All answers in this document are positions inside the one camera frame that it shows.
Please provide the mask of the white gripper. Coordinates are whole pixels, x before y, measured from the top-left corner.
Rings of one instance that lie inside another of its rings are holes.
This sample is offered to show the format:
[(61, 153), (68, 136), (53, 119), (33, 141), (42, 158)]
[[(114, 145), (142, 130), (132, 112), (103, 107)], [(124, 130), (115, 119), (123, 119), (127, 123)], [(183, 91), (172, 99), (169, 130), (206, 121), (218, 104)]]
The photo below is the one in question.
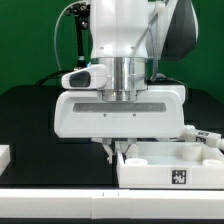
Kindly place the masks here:
[(151, 85), (133, 102), (105, 102), (100, 91), (65, 91), (57, 99), (54, 131), (61, 138), (103, 138), (113, 163), (111, 138), (177, 138), (184, 131), (182, 85)]

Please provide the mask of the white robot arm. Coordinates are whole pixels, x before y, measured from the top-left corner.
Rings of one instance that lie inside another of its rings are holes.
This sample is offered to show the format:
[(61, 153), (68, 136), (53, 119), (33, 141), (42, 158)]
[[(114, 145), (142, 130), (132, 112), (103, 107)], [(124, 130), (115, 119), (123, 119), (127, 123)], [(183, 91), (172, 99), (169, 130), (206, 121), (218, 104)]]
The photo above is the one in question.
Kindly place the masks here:
[(194, 48), (192, 0), (91, 0), (91, 63), (65, 74), (54, 131), (61, 138), (111, 141), (178, 138), (184, 130), (182, 85), (161, 84), (159, 60), (180, 60)]

